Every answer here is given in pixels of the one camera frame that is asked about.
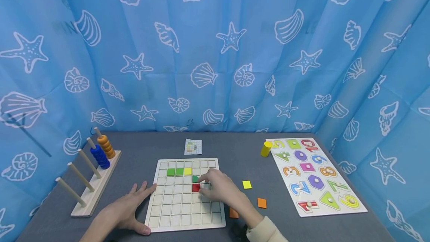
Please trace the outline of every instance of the yellow square tile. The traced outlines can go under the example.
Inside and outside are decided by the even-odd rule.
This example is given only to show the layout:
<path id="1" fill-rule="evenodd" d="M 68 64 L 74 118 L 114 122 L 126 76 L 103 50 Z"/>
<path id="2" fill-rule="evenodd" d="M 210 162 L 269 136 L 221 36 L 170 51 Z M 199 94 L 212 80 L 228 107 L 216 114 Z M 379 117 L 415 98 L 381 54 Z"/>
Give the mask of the yellow square tile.
<path id="1" fill-rule="evenodd" d="M 184 175 L 185 176 L 191 176 L 191 174 L 193 173 L 191 168 L 184 168 Z"/>
<path id="2" fill-rule="evenodd" d="M 242 183 L 244 189 L 252 189 L 251 182 L 249 180 L 243 181 Z"/>

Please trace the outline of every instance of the yellow cylinder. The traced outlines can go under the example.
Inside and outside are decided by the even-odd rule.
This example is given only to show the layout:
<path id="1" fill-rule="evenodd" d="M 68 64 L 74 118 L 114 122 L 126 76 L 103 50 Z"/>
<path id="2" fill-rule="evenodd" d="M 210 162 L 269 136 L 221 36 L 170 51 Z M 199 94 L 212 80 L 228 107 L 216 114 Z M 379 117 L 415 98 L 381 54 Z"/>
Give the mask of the yellow cylinder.
<path id="1" fill-rule="evenodd" d="M 270 149 L 272 148 L 272 142 L 266 141 L 264 142 L 263 148 L 261 148 L 261 156 L 267 157 L 269 156 Z"/>

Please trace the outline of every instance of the green tile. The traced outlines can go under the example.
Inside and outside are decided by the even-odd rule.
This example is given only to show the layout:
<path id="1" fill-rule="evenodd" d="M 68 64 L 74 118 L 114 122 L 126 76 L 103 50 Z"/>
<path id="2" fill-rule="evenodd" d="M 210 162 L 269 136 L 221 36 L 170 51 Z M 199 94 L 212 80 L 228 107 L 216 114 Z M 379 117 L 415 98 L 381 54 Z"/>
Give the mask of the green tile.
<path id="1" fill-rule="evenodd" d="M 184 174 L 183 168 L 177 168 L 176 169 L 176 176 L 182 176 Z"/>
<path id="2" fill-rule="evenodd" d="M 167 175 L 168 176 L 174 176 L 175 175 L 175 169 L 174 168 L 167 169 Z"/>

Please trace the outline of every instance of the red piece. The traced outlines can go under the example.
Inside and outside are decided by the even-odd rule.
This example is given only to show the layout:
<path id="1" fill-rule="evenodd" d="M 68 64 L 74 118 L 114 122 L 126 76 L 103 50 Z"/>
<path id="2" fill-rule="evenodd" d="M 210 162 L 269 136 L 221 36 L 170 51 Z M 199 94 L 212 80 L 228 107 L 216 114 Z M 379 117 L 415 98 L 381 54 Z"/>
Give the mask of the red piece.
<path id="1" fill-rule="evenodd" d="M 198 193 L 200 190 L 200 184 L 193 184 L 193 193 Z"/>

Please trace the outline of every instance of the wooden puzzle board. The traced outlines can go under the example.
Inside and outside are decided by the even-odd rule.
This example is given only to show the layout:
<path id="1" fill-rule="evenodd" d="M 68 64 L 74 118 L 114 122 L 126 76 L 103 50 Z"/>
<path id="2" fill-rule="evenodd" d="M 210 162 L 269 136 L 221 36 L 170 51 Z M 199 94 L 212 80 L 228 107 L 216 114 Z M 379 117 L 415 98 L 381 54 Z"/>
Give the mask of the wooden puzzle board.
<path id="1" fill-rule="evenodd" d="M 224 203 L 210 202 L 196 183 L 209 168 L 219 169 L 218 158 L 161 159 L 155 171 L 155 192 L 149 199 L 145 224 L 152 233 L 225 227 Z"/>
<path id="2" fill-rule="evenodd" d="M 313 138 L 266 141 L 300 217 L 367 212 Z"/>

